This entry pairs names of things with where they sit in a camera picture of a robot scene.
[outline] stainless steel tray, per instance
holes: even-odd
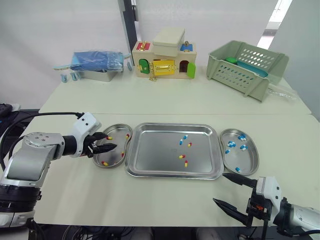
[[[238,137],[245,135],[246,140],[241,141]],[[241,175],[254,174],[259,167],[259,155],[254,141],[248,134],[237,129],[226,129],[220,135],[223,163],[227,169]],[[235,147],[228,147],[229,141],[235,142]]]
[[[96,142],[96,145],[102,145],[106,143],[117,144],[116,148],[111,151],[93,155],[92,161],[95,165],[101,168],[114,168],[119,166],[125,159],[128,145],[132,137],[132,129],[126,124],[115,124],[103,131],[112,140],[101,139]]]
[[[186,135],[187,139],[180,145]],[[136,177],[216,179],[224,171],[216,131],[208,125],[180,123],[138,125],[125,167]]]

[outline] yellow door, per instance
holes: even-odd
[[[174,60],[154,60],[153,71],[155,76],[175,74]]]

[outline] plastic bag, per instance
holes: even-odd
[[[70,69],[73,71],[122,72],[124,56],[114,51],[74,52]]]
[[[268,93],[273,96],[282,97],[288,101],[294,101],[299,99],[297,91],[281,85],[274,85],[272,83],[268,86]]]

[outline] green door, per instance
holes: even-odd
[[[143,74],[149,74],[150,73],[149,63],[145,59],[140,59],[139,60],[139,68],[140,68],[140,73],[143,73]]]
[[[196,74],[196,65],[193,62],[188,63],[188,67],[186,69],[186,74],[189,78],[194,79]]]

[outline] wooden toy house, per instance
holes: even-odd
[[[153,42],[137,41],[132,56],[138,77],[193,79],[196,45],[184,40],[185,29],[164,28]]]

